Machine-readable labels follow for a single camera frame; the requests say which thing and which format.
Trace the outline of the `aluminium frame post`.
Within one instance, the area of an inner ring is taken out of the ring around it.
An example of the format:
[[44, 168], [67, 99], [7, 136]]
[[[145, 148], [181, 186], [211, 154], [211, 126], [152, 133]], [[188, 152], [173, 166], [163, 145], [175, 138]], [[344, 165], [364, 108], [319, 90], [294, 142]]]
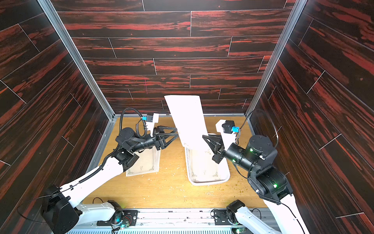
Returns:
[[106, 114], [109, 120], [113, 120], [115, 117], [115, 112], [113, 108], [108, 103], [107, 99], [103, 95], [102, 91], [100, 90], [98, 84], [96, 83], [92, 73], [90, 72], [87, 64], [85, 63], [83, 57], [79, 53], [76, 45], [73, 42], [73, 39], [68, 33], [68, 30], [64, 26], [60, 16], [58, 15], [57, 11], [55, 10], [51, 1], [47, 0], [37, 0], [38, 4], [42, 8], [43, 12], [45, 13], [46, 17], [48, 18], [49, 22], [53, 26], [54, 30], [56, 31], [57, 35], [59, 36], [60, 40], [64, 44], [65, 48], [69, 52], [70, 56], [72, 57], [74, 63], [76, 64], [77, 68], [81, 72], [83, 78], [87, 82], [89, 88], [91, 89], [92, 93], [98, 100], [100, 106], [102, 107], [104, 113]]
[[277, 65], [277, 62], [285, 48], [285, 45], [286, 43], [288, 42], [296, 24], [297, 24], [297, 21], [298, 19], [300, 18], [302, 12], [303, 12], [303, 9], [305, 7], [307, 3], [307, 0], [297, 0], [295, 2], [295, 5], [294, 7], [292, 8], [291, 10], [291, 13], [289, 15], [289, 18], [285, 24], [285, 27], [279, 37], [279, 40], [276, 44], [276, 47], [271, 55], [271, 58], [268, 62], [268, 65], [264, 71], [264, 74], [262, 76], [262, 79], [261, 79], [261, 82], [257, 88], [257, 91], [252, 99], [252, 102], [249, 106], [249, 108], [247, 109], [246, 113], [245, 113], [245, 116], [248, 118], [251, 113], [255, 110], [256, 108], [256, 105], [257, 103], [259, 102], [260, 98], [261, 98], [261, 95], [262, 93], [264, 92], [265, 88], [266, 88], [266, 85], [267, 83], [269, 82], [270, 80], [270, 77], [271, 77], [271, 74], [273, 72], [273, 70], [275, 69], [275, 66]]

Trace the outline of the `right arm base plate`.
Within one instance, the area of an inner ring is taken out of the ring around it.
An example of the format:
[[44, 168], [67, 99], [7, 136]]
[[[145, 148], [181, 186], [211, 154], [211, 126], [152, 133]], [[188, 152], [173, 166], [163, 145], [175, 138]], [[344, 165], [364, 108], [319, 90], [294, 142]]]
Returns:
[[214, 219], [216, 226], [219, 225], [235, 225], [232, 223], [227, 216], [227, 211], [225, 209], [212, 209], [210, 211], [210, 216]]

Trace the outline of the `right aluminium frame post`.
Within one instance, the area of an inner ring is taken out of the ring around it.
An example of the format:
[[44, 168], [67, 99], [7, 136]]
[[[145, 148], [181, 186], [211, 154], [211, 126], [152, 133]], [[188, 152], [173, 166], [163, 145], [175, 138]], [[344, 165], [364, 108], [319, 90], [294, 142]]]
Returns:
[[302, 12], [303, 12], [303, 9], [305, 7], [307, 3], [307, 0], [297, 0], [295, 2], [295, 5], [294, 7], [292, 8], [291, 10], [291, 13], [289, 15], [289, 18], [285, 24], [285, 27], [279, 37], [279, 40], [276, 44], [276, 47], [271, 55], [271, 58], [268, 62], [268, 65], [264, 71], [264, 74], [262, 76], [262, 79], [261, 79], [261, 82], [257, 88], [257, 91], [252, 99], [252, 102], [249, 106], [249, 108], [247, 109], [246, 113], [245, 113], [245, 116], [248, 118], [251, 113], [255, 110], [256, 108], [256, 105], [257, 103], [259, 102], [260, 98], [261, 98], [261, 95], [262, 93], [264, 92], [265, 88], [266, 88], [266, 85], [267, 83], [269, 82], [270, 80], [270, 77], [271, 77], [271, 74], [273, 72], [273, 70], [275, 69], [275, 66], [277, 65], [277, 62], [285, 48], [285, 45], [286, 43], [288, 42], [296, 24], [297, 24], [297, 21], [298, 19], [300, 18]]

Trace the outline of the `stationery paper in tray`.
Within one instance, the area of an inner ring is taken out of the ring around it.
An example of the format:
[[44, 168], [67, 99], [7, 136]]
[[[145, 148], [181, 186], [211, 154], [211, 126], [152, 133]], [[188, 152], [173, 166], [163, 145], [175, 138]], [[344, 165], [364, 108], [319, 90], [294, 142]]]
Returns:
[[188, 149], [189, 172], [193, 183], [207, 183], [221, 180], [218, 164], [212, 160], [211, 150]]

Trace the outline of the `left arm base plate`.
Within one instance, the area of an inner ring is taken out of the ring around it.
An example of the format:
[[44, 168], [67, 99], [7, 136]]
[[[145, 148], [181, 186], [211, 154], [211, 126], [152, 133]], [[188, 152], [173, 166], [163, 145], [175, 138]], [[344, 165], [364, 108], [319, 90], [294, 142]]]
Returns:
[[122, 214], [115, 212], [115, 214], [108, 221], [98, 221], [97, 226], [121, 227], [128, 228], [135, 226], [138, 218], [138, 210], [123, 210]]

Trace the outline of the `front aluminium rail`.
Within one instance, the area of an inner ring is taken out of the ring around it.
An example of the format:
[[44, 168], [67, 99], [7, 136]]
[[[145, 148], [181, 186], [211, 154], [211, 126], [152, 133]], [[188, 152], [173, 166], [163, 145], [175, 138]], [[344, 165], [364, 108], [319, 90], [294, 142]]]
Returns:
[[[141, 209], [135, 226], [128, 228], [97, 226], [96, 222], [79, 224], [69, 234], [252, 234], [243, 225], [216, 226], [211, 209]], [[264, 223], [279, 227], [269, 209], [250, 209]]]

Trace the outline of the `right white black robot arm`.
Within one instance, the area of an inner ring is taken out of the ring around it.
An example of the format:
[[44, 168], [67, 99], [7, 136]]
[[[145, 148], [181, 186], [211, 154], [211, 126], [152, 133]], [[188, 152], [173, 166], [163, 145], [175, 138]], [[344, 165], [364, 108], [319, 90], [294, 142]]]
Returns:
[[213, 161], [231, 161], [247, 171], [246, 179], [254, 192], [264, 201], [279, 227], [276, 231], [255, 216], [246, 205], [236, 200], [227, 206], [227, 217], [233, 225], [243, 225], [253, 234], [307, 234], [292, 187], [273, 161], [278, 151], [267, 136], [253, 135], [246, 148], [232, 143], [225, 148], [222, 136], [203, 136], [213, 152]]

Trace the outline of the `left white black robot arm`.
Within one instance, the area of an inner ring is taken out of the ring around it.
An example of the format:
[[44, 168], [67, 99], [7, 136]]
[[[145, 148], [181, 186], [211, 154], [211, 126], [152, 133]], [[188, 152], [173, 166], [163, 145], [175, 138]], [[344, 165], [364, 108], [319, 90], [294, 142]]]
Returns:
[[177, 129], [165, 126], [154, 128], [152, 134], [144, 137], [137, 136], [129, 127], [120, 130], [116, 138], [118, 147], [101, 165], [70, 183], [45, 190], [41, 216], [54, 234], [66, 234], [77, 225], [98, 221], [124, 226], [127, 218], [117, 202], [83, 204], [82, 201], [107, 181], [130, 169], [139, 159], [138, 152], [165, 149], [177, 138]]

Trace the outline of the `white plastic storage tray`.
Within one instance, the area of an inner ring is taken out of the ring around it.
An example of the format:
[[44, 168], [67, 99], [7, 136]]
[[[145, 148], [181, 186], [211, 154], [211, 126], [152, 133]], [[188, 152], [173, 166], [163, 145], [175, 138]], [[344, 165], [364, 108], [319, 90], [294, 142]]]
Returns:
[[211, 151], [185, 148], [187, 174], [194, 186], [209, 186], [225, 183], [230, 179], [230, 170], [226, 159], [220, 163], [212, 160]]

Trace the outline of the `left aluminium frame post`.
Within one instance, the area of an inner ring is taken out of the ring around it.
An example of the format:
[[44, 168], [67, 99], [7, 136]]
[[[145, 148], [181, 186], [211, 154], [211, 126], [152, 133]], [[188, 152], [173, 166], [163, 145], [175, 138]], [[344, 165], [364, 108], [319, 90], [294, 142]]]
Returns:
[[54, 30], [56, 31], [57, 35], [59, 36], [60, 40], [64, 44], [65, 48], [69, 52], [70, 56], [72, 57], [74, 63], [76, 64], [77, 68], [81, 72], [83, 78], [87, 82], [89, 88], [91, 89], [92, 93], [98, 100], [100, 106], [102, 107], [104, 113], [106, 114], [109, 120], [113, 120], [115, 117], [115, 112], [113, 108], [108, 103], [107, 99], [103, 95], [102, 91], [100, 90], [98, 84], [96, 83], [92, 73], [90, 72], [87, 64], [85, 63], [83, 57], [79, 53], [76, 45], [73, 42], [73, 39], [68, 33], [68, 30], [64, 26], [60, 16], [58, 15], [57, 11], [55, 10], [51, 1], [47, 0], [37, 0], [38, 4], [42, 8], [43, 12], [45, 13], [46, 17], [48, 18], [49, 22], [53, 26]]

